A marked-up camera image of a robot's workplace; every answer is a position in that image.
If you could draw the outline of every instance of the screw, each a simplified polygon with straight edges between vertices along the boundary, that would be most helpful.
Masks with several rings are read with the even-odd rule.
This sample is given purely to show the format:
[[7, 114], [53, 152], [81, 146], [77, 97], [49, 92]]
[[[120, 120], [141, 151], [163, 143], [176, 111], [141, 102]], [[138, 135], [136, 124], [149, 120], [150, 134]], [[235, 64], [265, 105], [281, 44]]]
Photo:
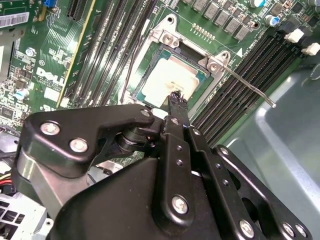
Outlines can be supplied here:
[[196, 129], [196, 128], [193, 129], [193, 132], [194, 132], [195, 135], [201, 135], [201, 133], [199, 132], [199, 130]]
[[240, 228], [241, 228], [243, 234], [246, 237], [252, 239], [255, 236], [254, 229], [252, 228], [250, 223], [248, 223], [246, 220], [240, 220], [239, 225], [240, 225]]
[[76, 153], [84, 153], [88, 150], [87, 142], [80, 138], [73, 139], [69, 146]]
[[295, 236], [295, 233], [294, 231], [292, 230], [292, 228], [289, 226], [289, 224], [287, 223], [284, 223], [282, 224], [284, 230], [291, 236], [291, 237], [294, 237]]
[[178, 121], [178, 119], [176, 119], [176, 118], [171, 118], [171, 121], [174, 123], [174, 124], [176, 124], [176, 125], [179, 125], [179, 121]]
[[150, 117], [150, 113], [147, 110], [143, 109], [140, 112], [142, 113], [142, 115], [144, 115], [146, 117]]
[[228, 151], [227, 151], [227, 149], [225, 149], [225, 148], [221, 148], [220, 149], [221, 150], [221, 152], [224, 154], [224, 155], [228, 155], [229, 153], [228, 153]]
[[165, 45], [171, 45], [174, 42], [174, 37], [169, 34], [165, 34], [162, 41]]
[[46, 122], [40, 126], [41, 132], [46, 135], [57, 135], [60, 132], [60, 127], [53, 122]]
[[299, 233], [301, 233], [302, 236], [304, 236], [305, 238], [307, 237], [307, 233], [306, 231], [302, 228], [302, 226], [296, 224], [295, 228], [298, 230]]
[[186, 214], [188, 212], [186, 201], [179, 196], [174, 196], [172, 198], [172, 206], [178, 214]]

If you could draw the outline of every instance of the screw hole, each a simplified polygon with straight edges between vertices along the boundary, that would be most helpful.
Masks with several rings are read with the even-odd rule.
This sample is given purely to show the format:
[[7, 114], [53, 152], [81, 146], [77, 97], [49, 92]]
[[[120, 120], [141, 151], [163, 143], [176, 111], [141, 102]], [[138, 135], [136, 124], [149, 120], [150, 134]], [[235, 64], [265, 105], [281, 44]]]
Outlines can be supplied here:
[[179, 159], [176, 161], [176, 164], [181, 167], [184, 163]]
[[172, 17], [168, 17], [167, 19], [168, 23], [173, 24], [174, 23], [174, 19]]
[[229, 186], [229, 182], [228, 182], [227, 180], [223, 180], [222, 182], [223, 182], [223, 184], [224, 184], [226, 187]]

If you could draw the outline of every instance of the cable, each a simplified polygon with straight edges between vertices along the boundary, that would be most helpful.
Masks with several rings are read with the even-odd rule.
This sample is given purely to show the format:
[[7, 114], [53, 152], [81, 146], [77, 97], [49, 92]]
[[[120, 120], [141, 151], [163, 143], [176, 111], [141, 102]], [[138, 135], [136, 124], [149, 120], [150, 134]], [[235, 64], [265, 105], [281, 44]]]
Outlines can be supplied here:
[[0, 181], [0, 186], [4, 184], [12, 184], [12, 181], [11, 180]]
[[11, 176], [11, 173], [8, 173], [8, 174], [6, 174], [6, 175], [1, 176], [1, 177], [0, 177], [0, 181], [3, 181], [3, 180], [5, 180], [6, 178], [9, 178], [10, 176]]
[[0, 159], [5, 159], [5, 158], [14, 158], [16, 156], [17, 152], [12, 151], [12, 152], [0, 152]]

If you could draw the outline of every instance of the white label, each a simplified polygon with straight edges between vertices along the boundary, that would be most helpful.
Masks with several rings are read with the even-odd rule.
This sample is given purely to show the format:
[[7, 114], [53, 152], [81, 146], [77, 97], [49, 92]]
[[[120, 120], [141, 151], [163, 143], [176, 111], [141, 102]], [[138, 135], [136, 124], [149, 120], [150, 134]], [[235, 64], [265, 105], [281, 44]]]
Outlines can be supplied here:
[[45, 91], [44, 91], [44, 98], [45, 99], [50, 99], [52, 101], [58, 102], [59, 95], [60, 95], [60, 93], [58, 91], [53, 90], [49, 87], [45, 88]]
[[0, 28], [24, 24], [29, 20], [29, 12], [0, 16]]

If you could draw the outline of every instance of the connector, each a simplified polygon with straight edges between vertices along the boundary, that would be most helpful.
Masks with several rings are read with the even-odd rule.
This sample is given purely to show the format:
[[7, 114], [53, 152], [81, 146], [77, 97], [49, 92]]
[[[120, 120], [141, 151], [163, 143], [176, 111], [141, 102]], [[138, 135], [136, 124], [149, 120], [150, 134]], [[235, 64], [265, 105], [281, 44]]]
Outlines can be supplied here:
[[56, 6], [57, 0], [44, 0], [43, 5], [45, 5], [47, 8], [53, 8]]

